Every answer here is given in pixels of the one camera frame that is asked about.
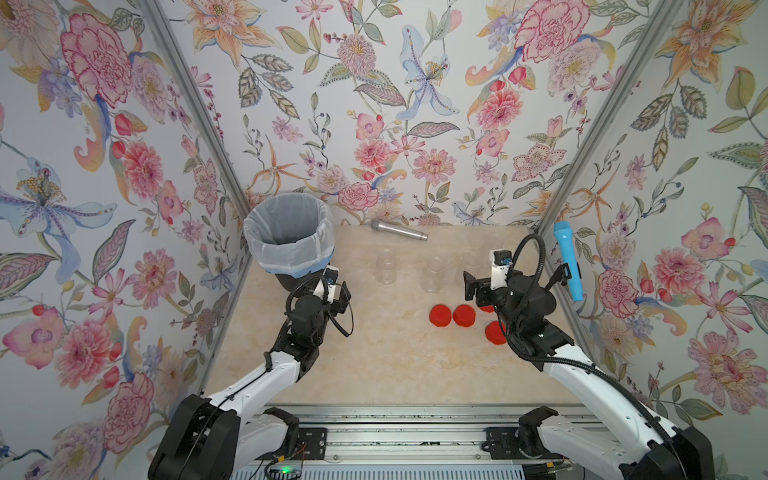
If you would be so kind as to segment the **black bin with white liner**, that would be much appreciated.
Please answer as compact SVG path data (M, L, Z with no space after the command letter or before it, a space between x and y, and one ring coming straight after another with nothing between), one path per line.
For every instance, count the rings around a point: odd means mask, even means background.
M332 211L306 193L262 201L246 217L244 234L254 260L287 291L323 271L335 252Z

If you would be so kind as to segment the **aluminium corner post left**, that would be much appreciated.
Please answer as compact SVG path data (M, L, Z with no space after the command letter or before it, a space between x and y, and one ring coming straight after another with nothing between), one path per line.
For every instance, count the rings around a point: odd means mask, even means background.
M240 234L250 205L235 175L223 140L183 52L176 41L158 1L138 1L136 6L157 45L165 68L173 78L174 90L180 94L180 106L188 114L191 126L183 140L188 159L185 174L196 182L194 197L207 213L205 221L217 218L220 228Z

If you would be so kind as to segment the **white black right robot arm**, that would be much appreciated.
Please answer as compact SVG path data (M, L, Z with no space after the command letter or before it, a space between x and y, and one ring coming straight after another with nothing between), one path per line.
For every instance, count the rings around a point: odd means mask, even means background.
M463 278L466 300L493 307L512 351L569 390L611 434L598 435L541 406L518 421L514 443L521 455L558 454L604 479L714 478L713 449L703 433L652 411L547 320L556 305L548 287L519 271Z

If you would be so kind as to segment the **aluminium corner post right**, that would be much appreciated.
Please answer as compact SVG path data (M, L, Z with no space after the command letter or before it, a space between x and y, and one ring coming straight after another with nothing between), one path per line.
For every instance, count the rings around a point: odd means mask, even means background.
M594 116L593 125L585 135L584 142L577 149L576 155L555 190L545 214L538 221L533 232L544 234L554 225L573 185L579 180L582 171L599 147L605 134L610 130L622 106L629 99L643 69L652 59L655 49L662 41L662 37L672 24L679 9L680 4L677 1L659 1L657 7L651 12L646 26L625 62L625 71L619 76L604 104Z

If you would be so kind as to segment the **aluminium corner post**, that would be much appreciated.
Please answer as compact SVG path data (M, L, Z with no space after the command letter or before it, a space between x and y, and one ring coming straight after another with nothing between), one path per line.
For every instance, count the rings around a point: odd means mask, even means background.
M158 1L138 1L136 6L157 45L165 68L173 78L174 90L180 94L180 106L188 114L191 126L183 140L188 159L185 174L196 182L194 197L207 213L205 221L217 218L220 228L240 234L250 205L235 175L223 140L183 52L176 41Z
M555 190L545 214L538 221L533 232L544 234L554 225L573 185L579 180L582 171L599 147L605 134L610 130L622 106L629 99L643 69L652 59L655 49L662 41L662 37L672 24L679 9L680 4L677 1L659 1L657 7L651 12L646 26L625 62L625 71L619 76L604 104L594 116L593 125L585 135L584 142L577 149L576 155Z

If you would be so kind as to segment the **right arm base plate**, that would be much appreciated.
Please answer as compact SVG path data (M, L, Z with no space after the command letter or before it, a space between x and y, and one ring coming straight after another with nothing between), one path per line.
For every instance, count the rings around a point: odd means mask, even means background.
M485 440L481 450L488 453L492 460L532 460L562 461L564 457L544 450L541 454L526 454L520 446L517 427L487 427L484 429Z

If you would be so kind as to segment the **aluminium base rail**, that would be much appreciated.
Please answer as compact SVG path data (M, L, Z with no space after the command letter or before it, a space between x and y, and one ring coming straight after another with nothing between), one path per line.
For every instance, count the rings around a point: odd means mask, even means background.
M300 427L328 429L324 460L253 461L237 479L604 479L562 461L492 460L481 450L487 427L518 427L531 404L335 406L288 404ZM598 435L611 434L586 407L557 405L561 416Z

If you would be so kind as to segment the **silver microphone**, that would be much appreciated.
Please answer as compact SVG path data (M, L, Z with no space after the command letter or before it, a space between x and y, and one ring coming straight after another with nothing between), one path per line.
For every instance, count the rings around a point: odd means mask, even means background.
M377 232L391 233L391 234L399 235L399 236L417 240L417 241L428 240L428 235L424 232L414 230L408 227L384 222L381 220L373 220L371 222L371 228Z

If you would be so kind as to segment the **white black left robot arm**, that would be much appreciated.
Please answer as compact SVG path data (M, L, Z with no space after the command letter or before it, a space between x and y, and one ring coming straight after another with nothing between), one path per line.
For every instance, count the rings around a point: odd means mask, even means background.
M209 397L192 394L175 411L150 463L151 479L228 479L261 458L278 462L299 449L299 420L271 406L298 383L320 354L326 329L337 326L351 293L346 284L300 284L285 305L286 320L263 363Z

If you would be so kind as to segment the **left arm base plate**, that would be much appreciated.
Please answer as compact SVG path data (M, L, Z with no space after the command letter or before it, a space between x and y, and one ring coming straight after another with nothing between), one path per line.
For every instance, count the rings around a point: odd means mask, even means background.
M300 427L289 432L283 444L260 457L260 460L283 462L287 460L324 460L328 446L328 429Z

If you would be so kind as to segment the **blue microphone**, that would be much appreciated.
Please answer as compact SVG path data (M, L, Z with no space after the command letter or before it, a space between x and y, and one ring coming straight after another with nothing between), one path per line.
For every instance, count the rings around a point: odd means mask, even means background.
M574 247L573 230L567 221L560 221L554 224L553 232L561 252L565 284L572 300L581 302L584 299L584 290Z

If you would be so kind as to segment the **peanut jar red lid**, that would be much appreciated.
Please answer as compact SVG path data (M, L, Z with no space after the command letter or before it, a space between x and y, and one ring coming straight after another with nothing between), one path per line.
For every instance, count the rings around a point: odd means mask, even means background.
M477 249L465 248L459 256L459 266L462 271L475 274L483 265L483 256Z
M428 258L423 265L420 285L427 293L439 292L445 280L445 263L438 256Z
M397 279L397 255L392 249L383 249L376 257L376 280L383 285L391 285Z

